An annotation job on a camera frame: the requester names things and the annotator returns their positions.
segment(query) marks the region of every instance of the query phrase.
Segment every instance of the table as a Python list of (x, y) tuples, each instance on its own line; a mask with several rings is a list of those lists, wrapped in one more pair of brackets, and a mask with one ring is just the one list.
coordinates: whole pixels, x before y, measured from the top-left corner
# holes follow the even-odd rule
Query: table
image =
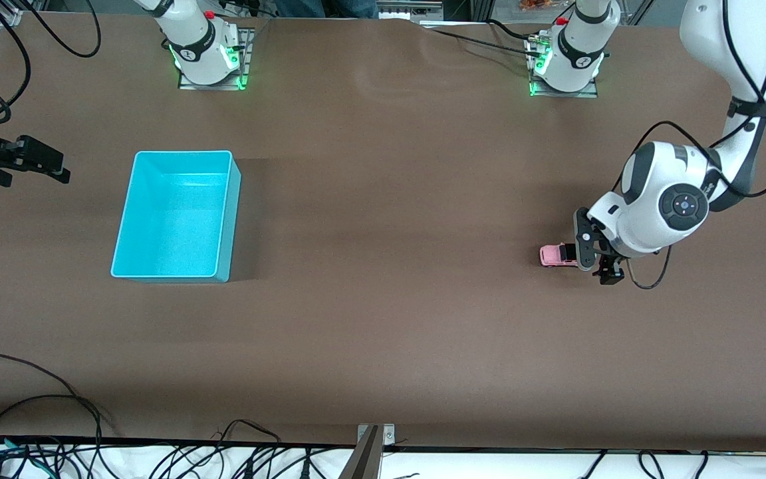
[[(87, 16), (48, 18), (91, 46)], [(90, 60), (19, 25), (33, 77), (0, 136), (60, 149), (72, 182), (0, 188), (0, 351), (100, 403), (107, 434), (208, 438), (243, 416), (307, 442), (395, 422), (410, 444), (766, 449), (766, 196), (679, 243), (654, 291), (539, 266), (651, 124), (719, 136), (729, 90), (677, 30), (618, 29), (599, 98), (571, 100), (529, 97), (515, 54), (407, 21), (277, 19), (249, 90), (178, 91), (152, 19), (100, 21)], [(2, 40), (0, 91), (21, 78)], [(238, 159), (231, 282), (109, 276), (149, 149)], [(57, 391), (0, 362), (0, 408)], [(59, 402), (0, 426), (41, 430), (92, 434)]]

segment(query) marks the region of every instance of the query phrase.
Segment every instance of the metal mounting plate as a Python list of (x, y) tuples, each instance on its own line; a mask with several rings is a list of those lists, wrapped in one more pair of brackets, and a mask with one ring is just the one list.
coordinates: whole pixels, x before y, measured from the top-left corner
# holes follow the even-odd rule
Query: metal mounting plate
[[(366, 428), (373, 424), (359, 424), (356, 427), (356, 442), (362, 439), (362, 434), (365, 433)], [(395, 424), (383, 424), (383, 445), (391, 446), (395, 443)]]

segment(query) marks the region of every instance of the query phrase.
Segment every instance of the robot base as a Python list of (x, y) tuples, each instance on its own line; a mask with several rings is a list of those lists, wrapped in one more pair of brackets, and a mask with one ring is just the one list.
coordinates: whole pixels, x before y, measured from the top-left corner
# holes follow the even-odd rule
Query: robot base
[(238, 55), (239, 67), (235, 72), (230, 73), (225, 79), (211, 85), (195, 84), (185, 75), (179, 75), (180, 90), (218, 90), (218, 91), (237, 91), (246, 90), (247, 77), (250, 74), (250, 60), (253, 58), (253, 38), (255, 32), (253, 28), (239, 28), (238, 42), (236, 45), (243, 47), (236, 52)]
[[(545, 48), (547, 48), (548, 42), (545, 35), (548, 34), (548, 30), (543, 30), (540, 35), (531, 35), (527, 40), (524, 40), (525, 50), (538, 52), (540, 55), (545, 54)], [(530, 93), (531, 96), (558, 96), (563, 98), (596, 98), (598, 91), (596, 91), (596, 80), (590, 79), (587, 86), (582, 90), (568, 92), (555, 90), (551, 88), (549, 84), (545, 82), (534, 70), (537, 68), (537, 64), (544, 61), (544, 57), (528, 57), (528, 75), (530, 77)]]

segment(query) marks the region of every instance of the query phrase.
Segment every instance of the person's jeans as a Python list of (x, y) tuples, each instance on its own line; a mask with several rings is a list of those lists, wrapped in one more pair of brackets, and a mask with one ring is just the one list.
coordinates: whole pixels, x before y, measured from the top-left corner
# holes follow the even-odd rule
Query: person's jeans
[[(375, 0), (334, 0), (336, 8), (346, 17), (377, 18)], [(321, 0), (276, 0), (282, 17), (323, 18)]]

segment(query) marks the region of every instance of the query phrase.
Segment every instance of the black control button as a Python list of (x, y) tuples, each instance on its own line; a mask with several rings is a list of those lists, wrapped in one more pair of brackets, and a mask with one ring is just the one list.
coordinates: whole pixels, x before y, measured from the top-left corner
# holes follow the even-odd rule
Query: black control button
[(699, 202), (689, 194), (679, 194), (672, 200), (672, 210), (679, 216), (693, 216), (699, 209)]
[(690, 228), (698, 225), (702, 220), (694, 218), (693, 216), (679, 216), (673, 215), (666, 219), (666, 224), (670, 225), (673, 230), (687, 231)]
[(672, 211), (672, 199), (673, 195), (665, 193), (660, 197), (660, 212), (664, 215), (668, 215)]
[(684, 183), (666, 188), (658, 206), (666, 224), (678, 231), (692, 230), (708, 215), (708, 198), (699, 188)]

